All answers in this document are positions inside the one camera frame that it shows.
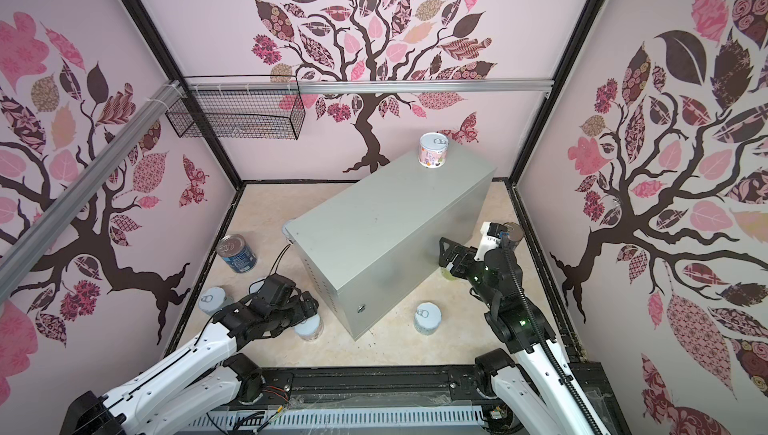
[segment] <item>metal box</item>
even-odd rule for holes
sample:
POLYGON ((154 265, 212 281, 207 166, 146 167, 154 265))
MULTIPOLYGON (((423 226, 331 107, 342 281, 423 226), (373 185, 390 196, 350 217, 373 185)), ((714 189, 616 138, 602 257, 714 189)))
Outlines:
POLYGON ((409 151, 287 224, 317 293, 354 339, 438 268, 441 237, 472 237, 493 172, 457 143, 437 169, 409 151))

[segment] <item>pink can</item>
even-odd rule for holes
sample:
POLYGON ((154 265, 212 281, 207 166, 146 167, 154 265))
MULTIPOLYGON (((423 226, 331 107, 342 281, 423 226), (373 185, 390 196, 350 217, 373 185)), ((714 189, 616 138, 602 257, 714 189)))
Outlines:
POLYGON ((436 169, 446 162, 448 137, 442 133, 425 133, 419 139, 418 145, 418 161, 425 167, 436 169))

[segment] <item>tin can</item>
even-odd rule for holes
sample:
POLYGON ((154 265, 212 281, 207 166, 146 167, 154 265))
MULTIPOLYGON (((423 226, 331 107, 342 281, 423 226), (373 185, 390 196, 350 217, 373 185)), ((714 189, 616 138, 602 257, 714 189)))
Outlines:
POLYGON ((446 161, 448 152, 448 137, 442 133, 429 132, 418 140, 418 162, 435 169, 446 161))
POLYGON ((227 235, 216 244, 216 253, 237 273, 245 273, 256 266, 256 256, 242 235, 227 235))

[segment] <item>butterfly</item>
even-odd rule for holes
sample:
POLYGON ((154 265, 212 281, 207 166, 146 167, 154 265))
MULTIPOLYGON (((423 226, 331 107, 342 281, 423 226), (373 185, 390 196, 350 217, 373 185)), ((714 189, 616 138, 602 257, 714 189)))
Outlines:
POLYGON ((179 207, 189 205, 192 202, 200 203, 205 199, 205 191, 200 188, 205 183, 206 177, 202 169, 196 169, 194 163, 184 156, 184 171, 187 172, 187 179, 190 180, 190 184, 181 192, 181 198, 179 198, 179 207))
POLYGON ((477 112, 469 114, 458 130, 438 130, 438 132, 451 137, 451 139, 461 144, 464 144, 464 142, 478 142, 478 131, 475 130, 475 125, 478 122, 476 115, 477 112))

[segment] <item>tree decal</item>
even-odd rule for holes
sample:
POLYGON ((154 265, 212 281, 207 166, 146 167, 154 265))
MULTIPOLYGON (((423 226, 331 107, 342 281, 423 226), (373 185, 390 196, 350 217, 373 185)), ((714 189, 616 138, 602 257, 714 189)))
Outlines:
MULTIPOLYGON (((27 52, 20 50, 20 46, 28 47, 34 54, 47 54, 50 49, 46 43, 34 38, 36 27, 33 18, 17 12, 14 20, 16 29, 0 22, 0 32, 11 30, 13 33, 12 37, 0 37, 0 70, 6 74, 15 66, 21 67, 19 72, 14 73, 19 76, 41 74, 48 70, 37 58, 30 59, 32 62, 26 64, 15 63, 17 58, 24 60, 28 56, 27 52)), ((52 116, 52 133, 46 133, 38 115, 29 106, 18 102, 18 94, 8 93, 7 88, 15 90, 14 83, 19 77, 7 76, 12 86, 0 87, 0 109, 10 129, 3 137, 5 141, 0 142, 0 186, 17 195, 13 199, 0 197, 0 224, 19 223, 20 220, 19 225, 22 226, 14 235, 0 229, 0 238, 11 245, 51 206, 56 198, 55 184, 66 189, 78 173, 95 159, 94 141, 97 137, 104 137, 106 142, 110 142, 114 135, 108 127, 127 123, 136 110, 130 84, 123 85, 121 90, 110 95, 107 80, 98 64, 85 70, 80 52, 66 37, 50 29, 46 29, 46 35, 59 51, 62 65, 33 84, 30 98, 39 113, 54 113, 46 115, 52 116), (54 80, 66 93, 61 100, 54 80), (77 127, 73 111, 74 116, 82 117, 80 120, 85 121, 88 127, 88 134, 78 137, 76 143, 77 127), (28 166, 37 173, 27 172, 28 166), (29 206, 34 207, 33 216, 28 214, 29 206)), ((180 295, 175 290, 189 264, 184 264, 178 273, 163 278, 155 272, 121 267, 117 259, 117 251, 130 247, 128 234, 141 229, 129 214, 135 210, 151 209, 160 201, 150 195, 160 184, 165 171, 167 153, 150 152, 159 136, 160 124, 155 123, 72 220, 70 225, 77 232, 77 238, 40 258, 32 273, 41 272, 44 279, 20 285, 12 293, 37 291, 27 312, 43 336, 66 345, 68 323, 94 314, 98 310, 99 298, 106 292, 134 288, 151 292, 155 297, 159 310, 160 344, 168 305, 179 305, 189 292, 187 288, 180 295), (128 181, 131 185, 126 190, 128 181), (132 200, 119 200, 134 191, 139 195, 132 200)), ((194 171, 194 167, 187 170, 187 175, 198 183, 205 181, 202 171, 194 171)))
MULTIPOLYGON (((768 120, 768 100, 763 96, 756 103, 745 101, 754 106, 734 108, 747 87, 759 82, 750 50, 763 59, 762 32, 748 31, 755 25, 739 28, 741 16, 735 7, 735 26, 724 30, 723 14, 730 11, 723 5, 724 0, 695 0, 692 15, 701 38, 685 30, 660 34, 665 64, 652 61, 642 44, 620 86, 609 79, 598 87, 598 114, 581 126, 585 136, 568 149, 574 168, 585 177, 575 191, 585 198, 590 224, 586 248, 577 265, 550 255, 565 276, 566 305, 572 293, 586 323, 583 284, 604 248, 617 245, 616 263, 627 267, 629 283, 649 288, 648 315, 654 328, 666 320, 680 346, 730 391, 728 347, 734 347, 736 359, 766 394, 766 345, 735 335, 768 336, 765 324, 747 313, 763 303, 768 288, 742 283, 736 274, 716 274, 707 266, 709 261, 732 259, 768 270, 768 261, 734 245, 744 237, 768 241, 768 213, 750 210, 754 207, 726 209, 734 201, 754 206, 768 200, 768 171, 751 171, 766 157, 768 135, 761 133, 768 120), (718 34, 725 40, 708 60, 705 44, 713 45, 707 39, 718 34), (674 84, 679 90, 665 89, 667 75, 679 81, 674 84), (710 95, 703 97, 702 89, 710 95), (742 166, 750 169, 743 173, 742 166), (692 180, 704 188, 693 190, 687 183, 692 180), (698 249, 681 251, 676 248, 681 241, 694 242, 698 249), (665 275, 668 285, 660 283, 665 275), (707 307, 709 301, 724 301, 732 308, 707 307)), ((696 423, 707 420, 712 429, 707 433, 726 432, 701 413, 675 409, 666 395, 645 395, 648 413, 657 421, 668 417, 680 424, 683 418, 676 417, 685 415, 696 423)))
MULTIPOLYGON (((259 18, 272 38, 255 36, 252 52, 265 64, 274 65, 273 80, 285 75, 285 67, 288 74, 293 73, 291 66, 278 64, 287 56, 298 60, 293 67, 302 80, 337 82, 484 79, 495 65, 475 60, 492 40, 469 39, 482 18, 482 13, 469 13, 478 0, 424 0, 413 9, 412 0, 323 0, 328 6, 319 13, 302 6, 317 1, 276 4, 255 0, 259 18), (463 10, 467 13, 458 16, 463 10)), ((328 114, 337 123, 349 120, 362 136, 367 151, 344 172, 364 167, 375 172, 389 159, 373 133, 370 118, 374 114, 399 117, 408 109, 415 116, 427 117, 425 109, 441 110, 464 100, 455 92, 418 94, 416 98, 340 94, 303 96, 302 101, 306 107, 315 106, 318 119, 328 114)), ((286 106, 292 105, 293 98, 288 97, 286 106)), ((474 125, 475 114, 471 114, 458 132, 450 132, 460 142, 473 141, 477 135, 474 125)))

